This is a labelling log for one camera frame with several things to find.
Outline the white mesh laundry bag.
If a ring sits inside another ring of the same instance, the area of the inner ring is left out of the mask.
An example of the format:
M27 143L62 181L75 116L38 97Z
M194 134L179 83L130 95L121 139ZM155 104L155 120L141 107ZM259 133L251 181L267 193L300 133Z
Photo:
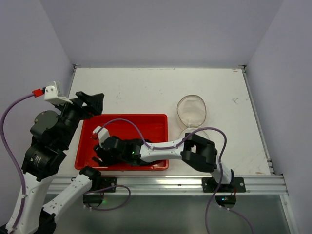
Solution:
M177 121L182 129L178 138L203 127L208 119L207 107L198 95L184 96L176 106Z

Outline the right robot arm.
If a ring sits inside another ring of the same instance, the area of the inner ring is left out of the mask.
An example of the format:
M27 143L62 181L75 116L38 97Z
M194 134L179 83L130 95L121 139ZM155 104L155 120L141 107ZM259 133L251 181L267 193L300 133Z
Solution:
M122 140L117 136L102 136L93 147L96 156L92 160L101 167L119 163L147 166L160 160L181 160L196 171L210 173L222 191L234 186L234 172L219 162L221 155L214 142L196 134L186 134L180 141L152 143L139 138Z

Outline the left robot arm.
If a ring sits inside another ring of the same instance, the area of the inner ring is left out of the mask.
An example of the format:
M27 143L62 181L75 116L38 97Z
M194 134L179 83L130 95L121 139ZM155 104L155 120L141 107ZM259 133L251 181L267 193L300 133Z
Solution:
M54 95L45 88L24 98L41 94L60 113L48 110L35 118L30 130L31 146L25 153L23 164L17 167L21 190L10 220L0 228L2 234L51 234L60 216L84 192L94 192L101 187L100 172L87 166L58 196L44 203L48 188L66 157L65 151L69 149L79 122L101 115L104 94L76 92L76 98L68 99Z

